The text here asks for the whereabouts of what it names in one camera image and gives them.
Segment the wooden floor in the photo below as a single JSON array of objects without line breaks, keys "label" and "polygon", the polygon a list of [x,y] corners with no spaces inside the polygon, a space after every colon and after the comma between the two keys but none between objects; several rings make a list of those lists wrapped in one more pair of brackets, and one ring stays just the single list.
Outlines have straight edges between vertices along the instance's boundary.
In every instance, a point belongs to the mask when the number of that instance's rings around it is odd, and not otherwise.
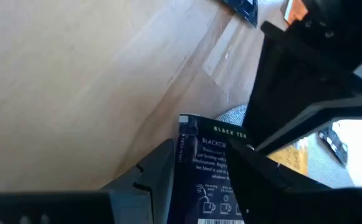
[{"label": "wooden floor", "polygon": [[99,188],[247,103],[263,37],[218,0],[0,0],[0,191]]}]

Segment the barcode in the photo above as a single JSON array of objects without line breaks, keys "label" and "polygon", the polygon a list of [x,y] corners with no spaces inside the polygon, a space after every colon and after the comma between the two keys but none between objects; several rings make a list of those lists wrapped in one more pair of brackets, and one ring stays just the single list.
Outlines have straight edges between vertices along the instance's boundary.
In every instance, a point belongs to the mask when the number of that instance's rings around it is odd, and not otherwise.
[{"label": "barcode", "polygon": [[198,224],[244,224],[243,220],[210,220],[199,218]]}]

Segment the grey fabric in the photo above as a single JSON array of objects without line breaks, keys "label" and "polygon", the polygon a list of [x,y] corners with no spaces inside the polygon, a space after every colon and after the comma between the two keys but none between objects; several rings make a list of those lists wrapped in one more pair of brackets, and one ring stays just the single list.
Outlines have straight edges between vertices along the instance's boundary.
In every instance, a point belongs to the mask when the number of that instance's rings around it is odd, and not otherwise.
[{"label": "grey fabric", "polygon": [[[247,105],[237,106],[217,117],[217,120],[242,126]],[[308,137],[308,176],[331,188],[353,187],[350,174],[317,137]]]}]

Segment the wooden table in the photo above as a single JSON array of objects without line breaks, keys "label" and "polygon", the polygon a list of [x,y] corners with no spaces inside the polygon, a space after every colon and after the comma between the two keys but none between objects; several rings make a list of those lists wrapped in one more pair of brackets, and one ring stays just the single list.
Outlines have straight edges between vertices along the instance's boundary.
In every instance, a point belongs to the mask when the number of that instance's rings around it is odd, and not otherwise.
[{"label": "wooden table", "polygon": [[0,0],[0,191],[99,188],[247,103],[263,37],[217,0]]}]

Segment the black device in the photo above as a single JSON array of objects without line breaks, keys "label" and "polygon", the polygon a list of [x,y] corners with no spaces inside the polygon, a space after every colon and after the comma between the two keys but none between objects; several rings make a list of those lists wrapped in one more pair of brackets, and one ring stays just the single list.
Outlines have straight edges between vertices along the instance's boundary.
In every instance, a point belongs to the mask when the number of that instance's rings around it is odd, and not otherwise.
[{"label": "black device", "polygon": [[[245,223],[362,223],[362,188],[330,189],[265,157],[338,118],[362,119],[362,1],[304,2],[308,14],[285,32],[262,24],[244,120],[255,150],[234,142],[226,153]],[[0,223],[165,223],[173,146],[98,192],[0,194]]]}]

